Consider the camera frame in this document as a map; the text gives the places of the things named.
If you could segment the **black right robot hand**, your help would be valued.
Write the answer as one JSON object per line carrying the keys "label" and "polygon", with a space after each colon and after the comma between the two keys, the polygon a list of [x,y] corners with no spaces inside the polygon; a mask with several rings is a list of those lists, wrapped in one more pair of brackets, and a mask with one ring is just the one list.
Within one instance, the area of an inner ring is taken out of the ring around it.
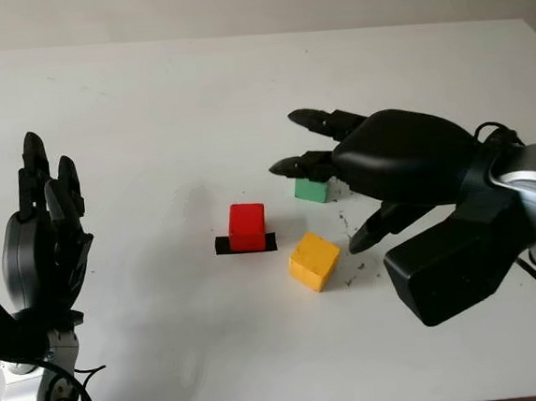
{"label": "black right robot hand", "polygon": [[270,167],[272,174],[314,182],[335,178],[381,203],[350,238],[352,254],[398,234],[439,205],[455,203],[478,151],[470,132],[426,113],[382,109],[366,117],[307,108],[288,117],[337,146],[281,159]]}

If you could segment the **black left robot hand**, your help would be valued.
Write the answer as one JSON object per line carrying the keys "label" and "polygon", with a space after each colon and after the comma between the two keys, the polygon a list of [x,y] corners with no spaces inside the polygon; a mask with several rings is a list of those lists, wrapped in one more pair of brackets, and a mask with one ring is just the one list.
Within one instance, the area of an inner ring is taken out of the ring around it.
{"label": "black left robot hand", "polygon": [[86,208],[77,168],[63,155],[53,178],[43,141],[31,131],[22,158],[19,207],[7,221],[2,254],[9,298],[22,318],[80,322],[73,306],[94,236],[82,229]]}

